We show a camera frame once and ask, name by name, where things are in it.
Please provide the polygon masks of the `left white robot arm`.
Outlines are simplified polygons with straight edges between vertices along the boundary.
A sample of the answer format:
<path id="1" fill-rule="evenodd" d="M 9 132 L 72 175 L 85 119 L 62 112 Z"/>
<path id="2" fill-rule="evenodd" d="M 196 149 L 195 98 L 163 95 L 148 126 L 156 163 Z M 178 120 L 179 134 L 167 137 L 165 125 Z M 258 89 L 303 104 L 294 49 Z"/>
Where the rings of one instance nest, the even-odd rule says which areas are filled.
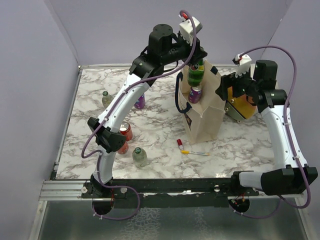
<path id="1" fill-rule="evenodd" d="M 99 146 L 98 162 L 92 175 L 96 180 L 93 191 L 97 196 L 103 198 L 110 193 L 115 155 L 126 141 L 120 126 L 134 104 L 157 79 L 180 70 L 166 72 L 166 65 L 182 61 L 182 67 L 190 66 L 207 56 L 197 38 L 202 27 L 200 22 L 186 20 L 179 24 L 178 34 L 174 34 L 170 25 L 156 25 L 149 34 L 148 45 L 133 60 L 120 91 L 97 118 L 89 118 L 87 124 Z"/>

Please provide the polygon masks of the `green glass bottle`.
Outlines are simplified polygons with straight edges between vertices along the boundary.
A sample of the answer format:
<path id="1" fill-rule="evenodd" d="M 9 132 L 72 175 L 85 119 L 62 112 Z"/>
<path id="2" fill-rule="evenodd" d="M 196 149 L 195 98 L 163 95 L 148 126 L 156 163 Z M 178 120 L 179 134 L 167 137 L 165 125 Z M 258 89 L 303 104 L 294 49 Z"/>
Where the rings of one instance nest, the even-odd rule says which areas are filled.
<path id="1" fill-rule="evenodd" d="M 200 59 L 195 65 L 190 65 L 188 70 L 187 82 L 191 87 L 197 87 L 201 84 L 205 72 L 204 60 Z"/>

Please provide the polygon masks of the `purple soda can front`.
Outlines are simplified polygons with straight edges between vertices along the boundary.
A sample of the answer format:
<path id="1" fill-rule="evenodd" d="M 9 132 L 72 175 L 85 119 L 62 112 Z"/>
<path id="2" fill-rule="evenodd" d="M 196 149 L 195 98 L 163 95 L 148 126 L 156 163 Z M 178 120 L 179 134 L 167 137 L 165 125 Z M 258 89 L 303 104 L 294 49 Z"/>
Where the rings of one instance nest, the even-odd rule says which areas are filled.
<path id="1" fill-rule="evenodd" d="M 202 86 L 192 86 L 189 91 L 188 101 L 192 104 L 196 104 L 202 97 Z"/>

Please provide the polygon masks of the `purple soda can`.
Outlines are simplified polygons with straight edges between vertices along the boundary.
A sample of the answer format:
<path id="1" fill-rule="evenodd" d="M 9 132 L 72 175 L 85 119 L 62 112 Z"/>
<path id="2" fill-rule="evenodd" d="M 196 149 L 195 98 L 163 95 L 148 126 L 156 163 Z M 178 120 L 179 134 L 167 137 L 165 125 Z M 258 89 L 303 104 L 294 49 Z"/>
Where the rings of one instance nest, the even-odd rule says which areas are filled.
<path id="1" fill-rule="evenodd" d="M 196 104 L 202 97 L 202 86 L 192 86 L 189 91 L 188 101 L 192 104 Z"/>
<path id="2" fill-rule="evenodd" d="M 141 95 L 138 100 L 135 102 L 134 107 L 136 109 L 143 109 L 145 107 L 145 94 Z"/>

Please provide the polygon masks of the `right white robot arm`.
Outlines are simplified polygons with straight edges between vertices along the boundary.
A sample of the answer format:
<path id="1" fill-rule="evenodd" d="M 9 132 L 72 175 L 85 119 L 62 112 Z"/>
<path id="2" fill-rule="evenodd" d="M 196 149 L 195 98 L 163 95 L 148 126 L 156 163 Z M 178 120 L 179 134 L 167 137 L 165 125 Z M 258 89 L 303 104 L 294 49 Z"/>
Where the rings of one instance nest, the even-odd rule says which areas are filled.
<path id="1" fill-rule="evenodd" d="M 251 72 L 251 59 L 246 55 L 236 57 L 233 62 L 237 71 L 220 78 L 215 91 L 224 101 L 228 89 L 232 97 L 246 97 L 246 101 L 257 106 L 267 126 L 274 153 L 275 169 L 268 172 L 239 171 L 233 174 L 235 180 L 229 189 L 240 196 L 248 188 L 264 192 L 269 196 L 303 193 L 318 177 L 315 167 L 310 167 L 300 151 L 290 116 L 285 106 L 287 93 L 276 88 L 278 65 L 272 60 L 258 60 Z"/>

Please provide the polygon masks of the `beige canvas bag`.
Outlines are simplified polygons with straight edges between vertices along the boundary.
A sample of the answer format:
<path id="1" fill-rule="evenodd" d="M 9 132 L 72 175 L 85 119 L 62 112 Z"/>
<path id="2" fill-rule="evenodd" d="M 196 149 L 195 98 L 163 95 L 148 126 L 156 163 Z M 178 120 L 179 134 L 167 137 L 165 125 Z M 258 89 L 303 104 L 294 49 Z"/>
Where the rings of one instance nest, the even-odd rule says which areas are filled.
<path id="1" fill-rule="evenodd" d="M 204 76 L 200 83 L 202 94 L 199 102 L 192 103 L 188 97 L 189 67 L 185 66 L 177 75 L 175 83 L 175 106 L 181 113 L 188 142 L 192 144 L 213 141 L 220 130 L 225 115 L 225 101 L 216 94 L 221 75 L 213 64 L 204 61 Z"/>

